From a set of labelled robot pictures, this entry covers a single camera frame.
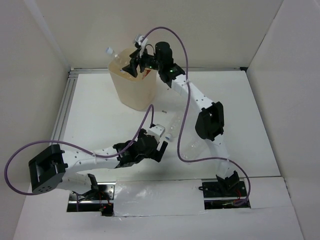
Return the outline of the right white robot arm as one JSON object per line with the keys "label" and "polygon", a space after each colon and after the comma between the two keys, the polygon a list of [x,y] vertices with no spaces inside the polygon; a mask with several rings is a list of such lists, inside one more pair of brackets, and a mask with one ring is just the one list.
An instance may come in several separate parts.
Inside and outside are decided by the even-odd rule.
{"label": "right white robot arm", "polygon": [[189,81],[188,71],[174,62],[173,51],[169,43],[160,41],[155,45],[153,54],[149,54],[146,44],[137,41],[135,51],[129,55],[130,62],[122,70],[132,77],[145,69],[156,70],[160,79],[180,96],[187,98],[185,110],[193,106],[198,112],[195,123],[197,135],[206,142],[212,156],[216,160],[217,187],[222,196],[230,196],[238,186],[239,174],[230,173],[232,161],[224,142],[224,107],[221,102],[213,102]]}

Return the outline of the clear bottle blue cap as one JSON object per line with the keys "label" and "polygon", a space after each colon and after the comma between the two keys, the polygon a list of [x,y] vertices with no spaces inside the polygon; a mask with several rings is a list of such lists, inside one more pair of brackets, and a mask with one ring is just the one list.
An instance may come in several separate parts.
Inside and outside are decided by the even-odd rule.
{"label": "clear bottle blue cap", "polygon": [[184,113],[178,111],[170,120],[168,126],[165,128],[164,138],[169,142],[172,142],[178,135],[181,129]]}

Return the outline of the red cap labelled bottle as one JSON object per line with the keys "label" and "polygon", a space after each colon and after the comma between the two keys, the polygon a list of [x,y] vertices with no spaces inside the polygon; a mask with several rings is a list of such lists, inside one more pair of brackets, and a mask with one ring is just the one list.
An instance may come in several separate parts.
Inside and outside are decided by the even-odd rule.
{"label": "red cap labelled bottle", "polygon": [[142,73],[141,73],[141,79],[143,80],[149,73],[151,72],[150,69],[145,69]]}

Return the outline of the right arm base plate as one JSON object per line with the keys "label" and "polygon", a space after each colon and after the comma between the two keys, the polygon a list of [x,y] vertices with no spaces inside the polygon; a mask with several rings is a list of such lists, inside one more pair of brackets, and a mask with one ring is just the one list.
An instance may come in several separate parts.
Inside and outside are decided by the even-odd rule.
{"label": "right arm base plate", "polygon": [[241,180],[234,188],[229,191],[223,192],[217,180],[203,181],[198,187],[202,192],[204,199],[205,210],[220,210],[220,209],[240,209],[250,208],[249,200],[245,203],[242,202],[247,197],[247,189],[245,182]]}

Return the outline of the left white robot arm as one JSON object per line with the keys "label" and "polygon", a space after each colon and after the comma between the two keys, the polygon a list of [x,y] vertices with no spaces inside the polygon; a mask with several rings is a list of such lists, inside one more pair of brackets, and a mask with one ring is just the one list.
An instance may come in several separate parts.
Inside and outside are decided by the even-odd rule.
{"label": "left white robot arm", "polygon": [[134,142],[117,143],[92,154],[50,145],[28,163],[32,193],[40,195],[62,189],[79,195],[81,200],[92,200],[102,188],[89,170],[128,168],[144,159],[159,163],[168,146],[166,141],[160,143],[164,132],[159,124],[148,130],[142,128]]}

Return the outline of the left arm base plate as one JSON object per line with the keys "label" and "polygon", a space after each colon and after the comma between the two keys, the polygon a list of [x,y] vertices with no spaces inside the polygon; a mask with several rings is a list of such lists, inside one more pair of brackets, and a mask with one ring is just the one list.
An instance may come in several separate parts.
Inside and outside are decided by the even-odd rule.
{"label": "left arm base plate", "polygon": [[116,182],[98,182],[98,192],[89,196],[69,194],[67,213],[100,213],[104,217],[114,215]]}

